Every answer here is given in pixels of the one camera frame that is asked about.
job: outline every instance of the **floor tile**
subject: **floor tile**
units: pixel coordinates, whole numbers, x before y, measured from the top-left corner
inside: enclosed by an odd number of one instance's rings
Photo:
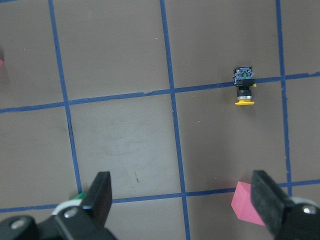
[[[274,1],[167,0],[166,12],[176,87],[231,82],[236,67],[280,75]]]
[[[293,181],[320,178],[320,77],[286,82]]]
[[[281,8],[285,73],[320,71],[320,2],[282,0]]]
[[[158,0],[55,0],[70,99],[168,89]]]
[[[0,114],[0,135],[0,208],[57,204],[76,195],[63,107]]]
[[[270,240],[266,227],[239,220],[231,207],[233,193],[188,197],[192,240]]]
[[[294,186],[292,188],[292,195],[304,199],[310,199],[320,206],[320,184]]]
[[[113,204],[105,226],[118,239],[186,239],[181,198]]]
[[[14,216],[31,216],[36,223],[41,223],[51,216],[53,209],[45,210],[28,210],[28,211],[16,211],[16,212],[2,212],[0,213],[0,222]]]
[[[113,198],[180,192],[169,95],[71,106],[81,182],[111,171]]]
[[[0,108],[63,100],[48,1],[0,7]]]
[[[265,170],[286,182],[281,87],[259,84],[255,105],[236,106],[235,87],[176,95],[188,191],[234,188]]]

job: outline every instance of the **blue tape line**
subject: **blue tape line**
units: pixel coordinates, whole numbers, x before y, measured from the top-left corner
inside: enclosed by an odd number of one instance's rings
[[[167,68],[168,68],[169,86],[170,86],[170,89],[172,91],[175,91],[174,72],[173,72],[173,68],[172,68],[170,40],[169,40],[169,30],[168,30],[168,22],[167,22],[167,13],[166,13],[165,0],[160,0],[160,8],[161,8],[161,18],[162,18],[162,26],[163,26],[163,36],[164,36],[166,63],[167,63]],[[174,126],[176,153],[177,153],[177,158],[178,158],[177,160],[178,160],[180,187],[181,187],[181,192],[185,193],[186,192],[186,186],[185,186],[185,177],[184,177],[184,167],[183,167],[183,161],[182,161],[182,153],[181,153],[181,143],[180,143],[180,134],[179,134],[176,95],[173,92],[173,93],[170,94],[170,96],[171,96],[171,102],[172,102],[172,116],[173,116],[173,126]],[[189,228],[188,206],[187,206],[187,199],[185,197],[182,198],[182,209],[183,209],[183,218],[184,218],[186,240],[190,240],[191,237],[190,237],[190,228]]]
[[[275,9],[276,9],[276,25],[277,25],[277,34],[278,34],[280,75],[281,77],[284,77],[285,61],[284,61],[284,46],[283,46],[283,35],[282,35],[281,0],[275,0]]]
[[[134,92],[134,93],[124,93],[124,94],[109,95],[109,96],[89,97],[89,98],[70,100],[69,104],[76,105],[76,104],[103,102],[103,101],[109,101],[109,100],[115,100],[115,99],[133,99],[133,98],[170,94],[171,92],[172,91],[170,89],[164,89],[164,90],[155,90],[151,92]]]
[[[298,74],[291,74],[286,75],[286,80],[291,79],[306,79],[306,78],[314,78],[314,77],[320,77],[320,71],[314,72],[314,73],[298,73]]]
[[[0,109],[0,114],[2,113],[11,113],[11,112],[26,112],[26,111],[35,111],[41,109],[52,109],[58,107],[64,107],[64,102],[55,102],[49,104],[35,105],[35,106],[21,106],[21,107],[10,107]]]
[[[188,205],[187,205],[186,197],[182,197],[182,210],[183,210],[183,219],[184,219],[184,228],[185,228],[185,238],[187,240],[190,240],[191,236],[190,236],[190,226],[189,226],[189,214],[188,214]]]
[[[0,4],[9,3],[9,2],[17,2],[19,0],[0,0]]]
[[[320,185],[320,179],[294,181],[291,183],[288,183],[288,182],[278,183],[278,186],[281,188],[285,188],[288,186],[295,187],[295,186],[308,186],[308,185]],[[113,199],[112,203],[122,204],[122,203],[133,203],[133,202],[141,202],[141,201],[152,201],[152,200],[159,200],[159,199],[199,197],[199,196],[234,193],[235,190],[236,188],[232,187],[232,188],[222,188],[222,189],[215,189],[215,190],[205,190],[205,191],[190,191],[185,193],[179,192],[179,193],[169,193],[169,194],[150,195],[150,196],[118,198],[118,199]],[[21,212],[21,211],[27,211],[27,210],[55,209],[57,206],[58,204],[0,208],[0,213]]]
[[[167,63],[167,68],[168,68],[169,86],[170,86],[170,89],[174,89],[175,88],[174,72],[172,69],[169,30],[168,30],[165,0],[160,0],[160,8],[161,8],[161,17],[162,17],[162,26],[163,26],[163,35],[164,35],[166,63]]]
[[[63,100],[64,100],[64,108],[65,108],[65,113],[66,113],[66,119],[67,119],[67,124],[68,124],[68,131],[69,131],[69,138],[70,138],[70,145],[71,145],[71,153],[72,153],[72,161],[73,161],[73,168],[74,168],[74,174],[75,174],[75,181],[76,181],[76,186],[77,186],[78,193],[80,194],[80,193],[82,193],[82,186],[81,186],[79,165],[78,165],[78,160],[77,160],[75,139],[74,139],[74,134],[73,134],[73,131],[72,131],[70,106],[69,106],[69,101],[68,101],[64,70],[63,70],[63,65],[62,65],[62,58],[61,58],[61,52],[60,52],[58,30],[57,30],[57,23],[56,23],[55,9],[54,9],[53,0],[48,0],[48,4],[49,4],[49,11],[50,11],[53,39],[54,39],[54,44],[55,44],[56,61],[57,61],[58,70],[59,70],[60,84],[61,84],[62,95],[63,95]]]
[[[286,166],[286,180],[290,184],[291,163],[290,163],[290,141],[289,141],[289,126],[288,126],[288,106],[286,95],[286,81],[281,81],[281,95],[282,95],[282,112],[283,112],[283,131],[284,131],[284,146],[285,146],[285,166]],[[292,187],[288,186],[288,194],[292,196]]]
[[[320,179],[307,180],[307,181],[293,181],[292,186],[307,186],[307,185],[316,185],[320,184]]]
[[[235,187],[233,188],[223,188],[223,189],[215,189],[215,190],[207,190],[207,191],[193,191],[188,192],[188,197],[194,196],[205,196],[205,195],[214,195],[214,194],[227,194],[227,193],[234,193],[236,190]]]
[[[282,34],[282,17],[281,17],[281,0],[275,0],[276,8],[276,25],[278,34],[278,50],[279,50],[279,65],[281,74],[281,96],[282,96],[282,112],[283,112],[283,128],[284,128],[284,146],[285,146],[285,166],[286,166],[286,180],[290,184],[291,163],[290,163],[290,142],[289,142],[289,126],[288,126],[288,106],[287,106],[287,88],[286,88],[286,72],[284,60],[284,46]],[[288,186],[288,195],[292,196],[292,186]]]
[[[121,203],[141,202],[141,201],[159,200],[159,199],[173,199],[173,198],[181,198],[181,197],[182,197],[182,193],[170,193],[170,194],[151,195],[151,196],[118,198],[118,199],[113,199],[112,203],[121,204]]]
[[[58,205],[40,205],[40,206],[22,206],[22,207],[10,207],[10,208],[0,208],[0,213],[13,213],[22,212],[28,210],[44,210],[44,209],[55,209]]]
[[[320,71],[313,74],[299,73],[299,74],[286,75],[285,80],[287,81],[287,80],[314,78],[314,77],[320,77]],[[282,79],[283,78],[280,76],[275,76],[275,77],[266,77],[266,78],[256,78],[255,81],[258,84],[264,84],[264,83],[280,82]],[[141,97],[148,97],[148,96],[165,95],[165,94],[171,94],[171,93],[185,93],[185,92],[194,92],[194,91],[201,91],[201,90],[228,88],[233,86],[234,86],[234,82],[230,81],[230,82],[221,82],[221,83],[214,83],[214,84],[207,84],[207,85],[178,87],[175,89],[155,90],[152,92],[134,92],[134,93],[124,93],[124,94],[109,95],[109,96],[88,97],[88,98],[69,100],[68,103],[69,105],[87,104],[87,103],[104,102],[104,101],[116,100],[116,99],[132,99],[132,98],[141,98]],[[41,109],[50,109],[50,108],[63,107],[64,105],[65,105],[64,102],[56,102],[56,103],[48,103],[48,104],[34,105],[34,106],[2,108],[0,109],[0,114],[8,113],[8,112],[25,112],[25,111],[33,111],[33,110],[41,110]]]

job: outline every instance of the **pink object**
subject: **pink object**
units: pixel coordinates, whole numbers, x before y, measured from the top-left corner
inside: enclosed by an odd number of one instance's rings
[[[238,181],[231,206],[238,219],[265,226],[255,207],[251,203],[251,184]]]

